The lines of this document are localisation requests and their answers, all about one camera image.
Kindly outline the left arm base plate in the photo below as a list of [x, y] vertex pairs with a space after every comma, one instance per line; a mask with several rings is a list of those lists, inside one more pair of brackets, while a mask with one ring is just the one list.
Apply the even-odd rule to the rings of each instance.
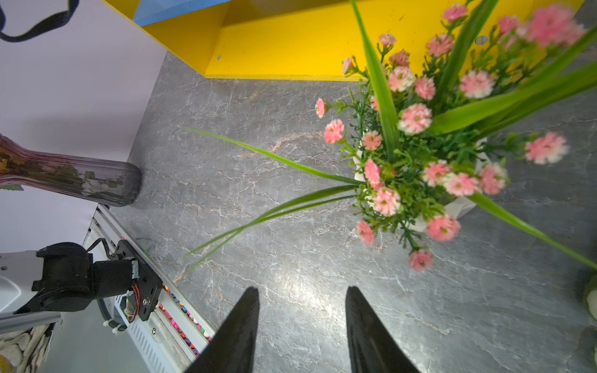
[[155, 307], [160, 302], [160, 293], [163, 290], [162, 278], [154, 271], [149, 261], [132, 245], [130, 241], [120, 240], [116, 248], [120, 259], [135, 259], [138, 263], [138, 276], [134, 285], [139, 294], [138, 318], [146, 322]]

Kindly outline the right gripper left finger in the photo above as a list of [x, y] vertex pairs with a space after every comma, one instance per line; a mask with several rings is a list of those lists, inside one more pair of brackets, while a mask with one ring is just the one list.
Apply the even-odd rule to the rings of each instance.
[[185, 373], [253, 371], [260, 301], [255, 287], [245, 290], [208, 346]]

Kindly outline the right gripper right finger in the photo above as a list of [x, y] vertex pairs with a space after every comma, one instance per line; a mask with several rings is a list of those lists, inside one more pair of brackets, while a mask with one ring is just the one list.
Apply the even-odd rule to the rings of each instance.
[[359, 288], [348, 288], [345, 308], [351, 371], [419, 373]]

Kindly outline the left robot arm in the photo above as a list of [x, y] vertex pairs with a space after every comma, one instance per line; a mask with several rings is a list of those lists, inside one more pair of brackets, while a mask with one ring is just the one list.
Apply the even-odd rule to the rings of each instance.
[[1, 255], [1, 314], [78, 312], [124, 295], [138, 279], [135, 259], [95, 261], [74, 242]]

